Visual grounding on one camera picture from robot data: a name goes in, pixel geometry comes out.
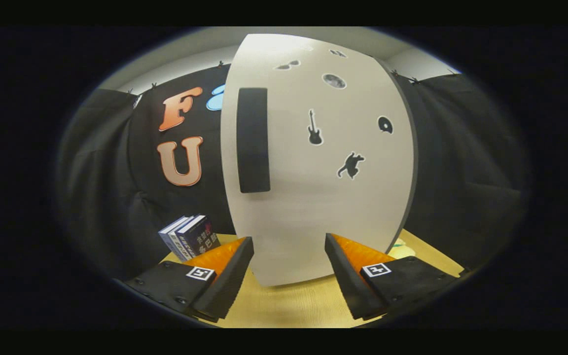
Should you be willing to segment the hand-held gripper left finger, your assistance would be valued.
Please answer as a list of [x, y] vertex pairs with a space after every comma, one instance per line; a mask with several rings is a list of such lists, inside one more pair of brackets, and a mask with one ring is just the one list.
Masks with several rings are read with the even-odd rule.
[[125, 282], [125, 288], [162, 310], [198, 320], [225, 319], [254, 256], [251, 237], [183, 263], [162, 261]]

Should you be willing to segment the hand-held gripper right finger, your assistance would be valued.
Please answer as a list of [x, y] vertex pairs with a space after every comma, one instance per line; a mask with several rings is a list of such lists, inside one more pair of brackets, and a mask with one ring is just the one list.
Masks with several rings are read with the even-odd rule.
[[388, 252], [334, 233], [325, 254], [356, 320], [395, 320], [430, 305], [469, 274], [467, 266], [402, 232]]

